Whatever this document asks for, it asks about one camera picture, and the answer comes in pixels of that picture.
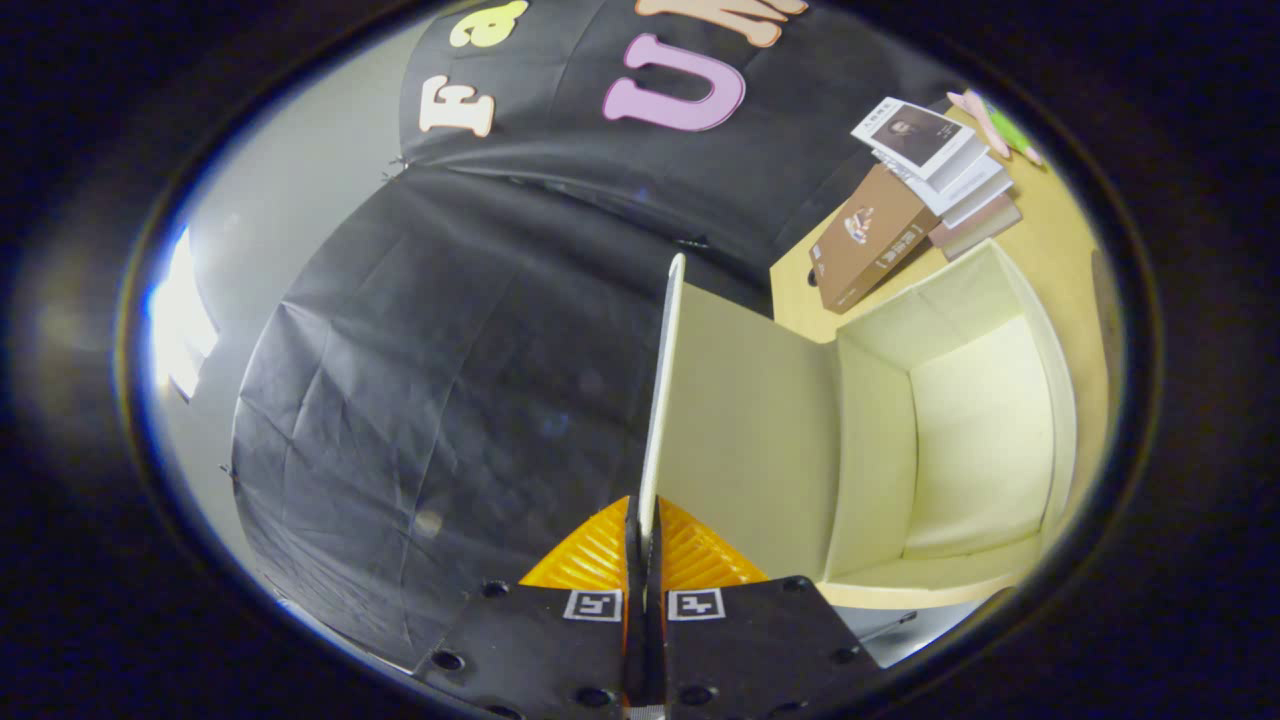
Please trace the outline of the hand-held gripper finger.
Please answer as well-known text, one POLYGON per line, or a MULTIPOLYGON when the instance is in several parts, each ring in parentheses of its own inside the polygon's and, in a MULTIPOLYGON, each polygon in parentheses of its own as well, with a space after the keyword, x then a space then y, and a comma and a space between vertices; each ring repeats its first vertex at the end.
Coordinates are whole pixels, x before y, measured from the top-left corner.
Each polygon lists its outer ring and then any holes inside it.
POLYGON ((415 675, 489 719, 623 719, 643 685, 632 498, 593 514, 517 580, 466 597, 415 675))
POLYGON ((769 577, 655 502, 646 670, 668 719, 832 719, 882 666, 809 577, 769 577))

